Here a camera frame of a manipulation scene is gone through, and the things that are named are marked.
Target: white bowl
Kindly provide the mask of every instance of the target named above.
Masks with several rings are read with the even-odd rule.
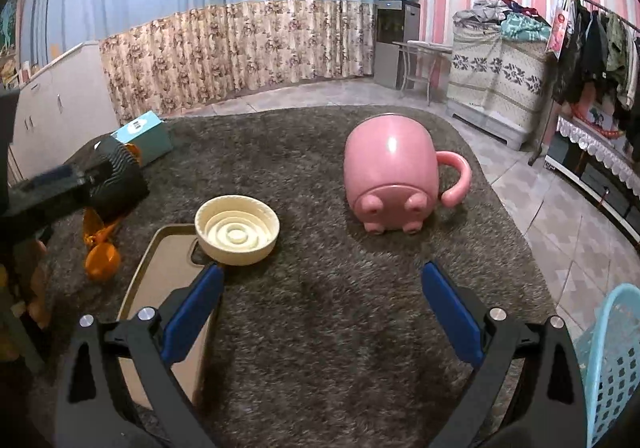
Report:
[[[196,213],[200,247],[228,266],[248,266],[264,259],[276,244],[280,221],[265,203],[243,195],[223,195]]]

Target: blue gripper pad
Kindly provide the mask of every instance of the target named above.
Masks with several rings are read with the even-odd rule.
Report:
[[[480,327],[433,262],[426,263],[422,270],[422,293],[458,359],[474,368],[482,365],[484,352]]]
[[[187,357],[207,318],[218,305],[224,287],[222,269],[212,264],[164,327],[160,357],[165,364],[169,366]]]

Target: tiled floor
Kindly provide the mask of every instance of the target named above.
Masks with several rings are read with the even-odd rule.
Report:
[[[594,321],[605,294],[622,282],[640,285],[640,258],[626,237],[540,158],[514,152],[468,124],[445,115],[444,105],[426,106],[421,94],[401,98],[370,79],[337,80],[259,92],[183,113],[241,114],[320,105],[400,105],[428,110],[448,121],[468,142],[482,170],[527,239],[558,314],[573,338]]]

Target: red decoration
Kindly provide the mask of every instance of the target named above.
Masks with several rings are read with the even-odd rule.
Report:
[[[607,139],[615,140],[625,135],[624,131],[622,130],[603,130],[599,126],[591,123],[591,121],[585,118],[584,114],[580,112],[580,108],[578,108],[577,104],[571,106],[571,112],[574,115],[574,117],[578,118],[583,123],[586,123],[587,125],[589,125],[589,128],[592,128],[598,134],[600,134],[601,136],[604,136]]]

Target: upside-down pink mug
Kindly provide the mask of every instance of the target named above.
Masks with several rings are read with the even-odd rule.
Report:
[[[460,172],[442,204],[460,204],[471,187],[471,167],[455,152],[436,152],[427,130],[399,114],[382,114],[360,123],[344,149],[347,201],[368,232],[415,233],[436,206],[438,165]]]

